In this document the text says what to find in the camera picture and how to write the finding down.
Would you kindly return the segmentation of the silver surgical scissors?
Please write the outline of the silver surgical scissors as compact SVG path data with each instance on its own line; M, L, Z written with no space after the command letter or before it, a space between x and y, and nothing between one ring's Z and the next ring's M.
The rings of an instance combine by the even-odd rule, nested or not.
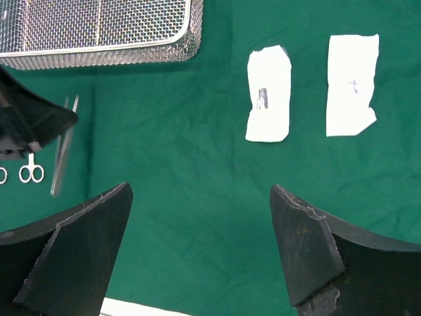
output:
M8 179L8 172L5 167L1 167L1 185L4 185Z
M22 183L35 182L40 183L45 176L44 168L35 162L35 155L33 153L28 154L28 162L22 165L19 173L19 179Z

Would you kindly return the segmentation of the silver tweezers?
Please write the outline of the silver tweezers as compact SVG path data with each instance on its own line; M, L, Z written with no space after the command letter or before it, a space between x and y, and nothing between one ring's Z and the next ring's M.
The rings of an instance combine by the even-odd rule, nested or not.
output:
M57 138L55 166L50 190L50 194L54 198L58 197L61 192L73 135L74 127L72 126Z

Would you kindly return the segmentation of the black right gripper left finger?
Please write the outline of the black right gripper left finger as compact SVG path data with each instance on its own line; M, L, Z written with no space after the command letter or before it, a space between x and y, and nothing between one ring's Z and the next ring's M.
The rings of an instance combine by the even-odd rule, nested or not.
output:
M2 315L98 315L132 208L123 182L1 233Z

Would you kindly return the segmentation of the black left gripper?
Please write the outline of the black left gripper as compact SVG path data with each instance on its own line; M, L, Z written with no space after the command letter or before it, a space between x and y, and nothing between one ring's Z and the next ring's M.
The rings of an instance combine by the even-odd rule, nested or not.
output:
M78 122L70 109L24 87L1 67L1 159L36 153Z

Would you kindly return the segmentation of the clear pouch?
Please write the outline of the clear pouch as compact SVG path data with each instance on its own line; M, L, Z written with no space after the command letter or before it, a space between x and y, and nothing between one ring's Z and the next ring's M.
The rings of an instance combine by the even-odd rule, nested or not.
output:
M251 110L245 139L281 142L289 135L292 65L281 45L253 51L247 63Z
M327 137L356 136L376 122L370 102L375 89L379 46L378 34L330 36Z

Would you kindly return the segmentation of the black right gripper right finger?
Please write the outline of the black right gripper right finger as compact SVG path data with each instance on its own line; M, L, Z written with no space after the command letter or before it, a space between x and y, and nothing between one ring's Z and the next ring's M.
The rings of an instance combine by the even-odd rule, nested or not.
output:
M419 244L357 227L279 185L270 210L298 315L420 314Z

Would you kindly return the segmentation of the metal wire mesh tray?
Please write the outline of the metal wire mesh tray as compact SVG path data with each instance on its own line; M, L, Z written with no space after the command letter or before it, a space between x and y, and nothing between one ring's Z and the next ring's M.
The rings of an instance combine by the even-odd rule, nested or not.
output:
M18 70L186 61L203 1L2 1L1 64Z

